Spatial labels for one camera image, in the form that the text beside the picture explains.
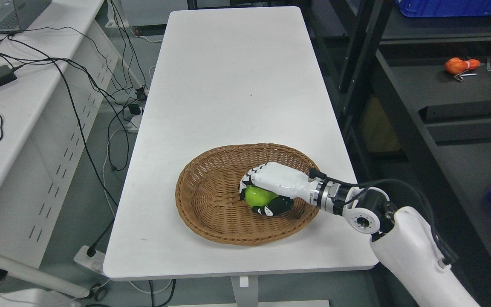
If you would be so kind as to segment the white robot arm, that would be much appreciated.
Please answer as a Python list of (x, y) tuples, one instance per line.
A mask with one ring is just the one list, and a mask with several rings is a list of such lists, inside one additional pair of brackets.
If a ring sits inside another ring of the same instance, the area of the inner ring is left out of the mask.
[(308, 198), (323, 211), (343, 216), (357, 231), (370, 235), (378, 260), (403, 284), (421, 307), (477, 307), (479, 303), (452, 272), (458, 256), (440, 237), (434, 212), (415, 187), (419, 209), (395, 206), (380, 181), (348, 183), (311, 168)]

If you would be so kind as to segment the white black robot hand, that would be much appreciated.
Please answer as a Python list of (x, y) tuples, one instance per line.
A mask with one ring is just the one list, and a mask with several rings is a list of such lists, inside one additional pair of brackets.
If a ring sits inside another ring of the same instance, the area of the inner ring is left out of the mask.
[(289, 211), (294, 199), (299, 197), (310, 205), (316, 205), (315, 197), (319, 193), (320, 179), (310, 179), (305, 173), (277, 162), (268, 162), (250, 169), (240, 181), (238, 192), (244, 200), (248, 186), (256, 186), (278, 195), (263, 207), (253, 207), (252, 212), (276, 216)]

